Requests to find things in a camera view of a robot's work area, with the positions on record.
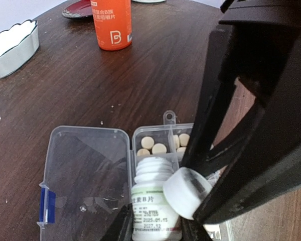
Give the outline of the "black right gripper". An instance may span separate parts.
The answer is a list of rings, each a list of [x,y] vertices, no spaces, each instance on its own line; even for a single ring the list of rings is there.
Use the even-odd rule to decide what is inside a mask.
[[[231,39],[220,76],[232,75],[266,106],[301,34],[301,1],[223,1]]]

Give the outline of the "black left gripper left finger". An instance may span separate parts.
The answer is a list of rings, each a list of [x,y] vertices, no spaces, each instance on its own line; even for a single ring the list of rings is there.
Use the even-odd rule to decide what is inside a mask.
[[[133,232],[132,204],[124,205],[101,241],[131,241]]]

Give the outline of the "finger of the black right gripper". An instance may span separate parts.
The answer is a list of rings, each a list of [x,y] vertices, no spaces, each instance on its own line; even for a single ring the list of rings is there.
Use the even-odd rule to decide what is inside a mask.
[[[202,87],[196,117],[182,166],[195,168],[210,151],[235,91],[231,75],[223,67],[233,42],[235,27],[217,25],[209,35]]]
[[[267,106],[256,100],[227,138],[193,165],[207,176],[224,169],[195,211],[220,223],[301,188],[301,84],[279,85]]]

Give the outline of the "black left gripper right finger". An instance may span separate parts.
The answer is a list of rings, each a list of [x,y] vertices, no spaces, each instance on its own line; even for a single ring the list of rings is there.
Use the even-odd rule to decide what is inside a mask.
[[[212,241],[202,225],[194,220],[181,218],[183,241]]]

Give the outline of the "small white pill bottle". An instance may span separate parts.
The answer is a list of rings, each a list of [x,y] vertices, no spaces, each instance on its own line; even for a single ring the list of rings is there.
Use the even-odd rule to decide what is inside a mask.
[[[147,157],[137,164],[131,189],[132,240],[182,239],[180,216],[163,191],[163,184],[173,173],[172,163],[162,157]]]

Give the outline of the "white bottle cap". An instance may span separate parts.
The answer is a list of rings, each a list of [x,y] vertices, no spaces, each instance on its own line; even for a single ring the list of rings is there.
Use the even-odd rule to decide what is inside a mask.
[[[193,220],[195,211],[212,190],[212,185],[198,172],[179,168],[163,184],[164,196],[170,207],[181,217]]]

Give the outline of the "clear plastic pill organizer box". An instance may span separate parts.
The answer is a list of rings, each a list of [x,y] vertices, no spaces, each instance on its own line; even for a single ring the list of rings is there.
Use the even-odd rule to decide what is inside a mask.
[[[163,124],[120,129],[59,126],[50,136],[38,226],[41,240],[101,240],[124,205],[132,204],[136,166],[167,159],[177,171],[192,124],[166,111]],[[233,240],[230,222],[205,225],[212,240]]]

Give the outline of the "orange cylindrical bottle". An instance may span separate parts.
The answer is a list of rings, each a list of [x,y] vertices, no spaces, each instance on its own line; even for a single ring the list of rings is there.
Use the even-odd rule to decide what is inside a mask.
[[[117,51],[132,44],[130,0],[93,0],[90,3],[101,49]]]

